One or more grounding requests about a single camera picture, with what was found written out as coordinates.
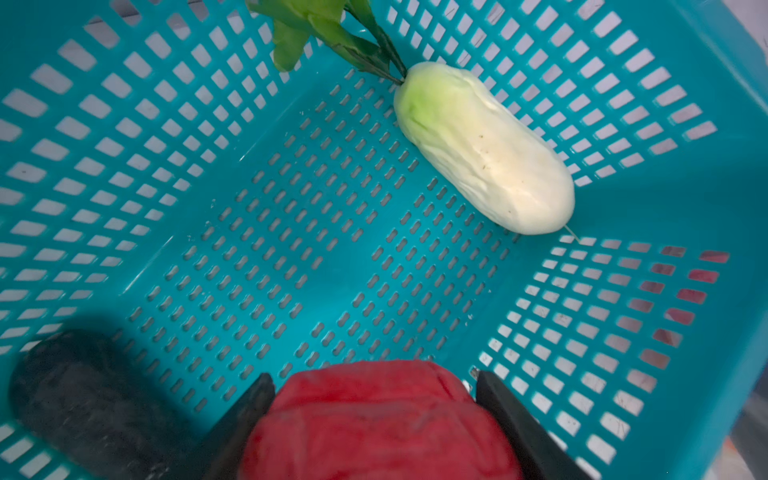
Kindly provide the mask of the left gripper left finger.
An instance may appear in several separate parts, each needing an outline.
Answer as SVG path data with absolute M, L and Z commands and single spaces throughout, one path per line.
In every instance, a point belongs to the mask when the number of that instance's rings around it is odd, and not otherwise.
M 236 479 L 247 440 L 276 395 L 262 373 L 179 465 L 180 479 Z

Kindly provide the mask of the red bell pepper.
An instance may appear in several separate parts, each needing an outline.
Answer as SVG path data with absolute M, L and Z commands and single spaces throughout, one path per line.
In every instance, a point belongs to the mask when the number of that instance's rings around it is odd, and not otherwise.
M 292 375 L 250 433 L 240 479 L 520 479 L 494 418 L 428 361 Z

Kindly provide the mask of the dark green cucumber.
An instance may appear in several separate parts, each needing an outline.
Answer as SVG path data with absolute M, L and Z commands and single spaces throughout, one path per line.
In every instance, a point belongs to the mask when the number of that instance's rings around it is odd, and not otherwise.
M 161 479 L 195 445 L 188 421 L 107 336 L 73 329 L 28 351 L 8 399 L 27 430 L 103 479 Z

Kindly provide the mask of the green leafy vegetable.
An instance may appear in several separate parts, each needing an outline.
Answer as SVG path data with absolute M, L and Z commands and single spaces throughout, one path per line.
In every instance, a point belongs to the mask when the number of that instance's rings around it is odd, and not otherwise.
M 273 21 L 273 62 L 281 72 L 289 72 L 298 63 L 304 46 L 315 37 L 356 69 L 404 83 L 407 67 L 391 38 L 378 25 L 368 1 L 248 1 L 248 10 Z M 371 41 L 356 36 L 342 26 L 347 12 L 372 36 Z

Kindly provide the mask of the teal plastic basket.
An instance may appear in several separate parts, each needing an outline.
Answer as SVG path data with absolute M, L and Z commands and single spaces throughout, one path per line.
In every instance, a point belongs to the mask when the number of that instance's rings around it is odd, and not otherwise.
M 262 373 L 498 375 L 602 479 L 699 479 L 767 362 L 767 55 L 722 1 L 376 1 L 559 154 L 569 230 L 485 218 L 319 41 L 242 1 L 1 5 L 1 379 L 111 337 L 204 435 Z

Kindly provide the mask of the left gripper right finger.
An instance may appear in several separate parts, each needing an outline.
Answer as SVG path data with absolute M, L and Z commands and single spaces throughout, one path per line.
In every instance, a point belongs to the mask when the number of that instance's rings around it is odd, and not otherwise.
M 590 479 L 493 372 L 479 372 L 476 402 L 500 425 L 525 479 Z

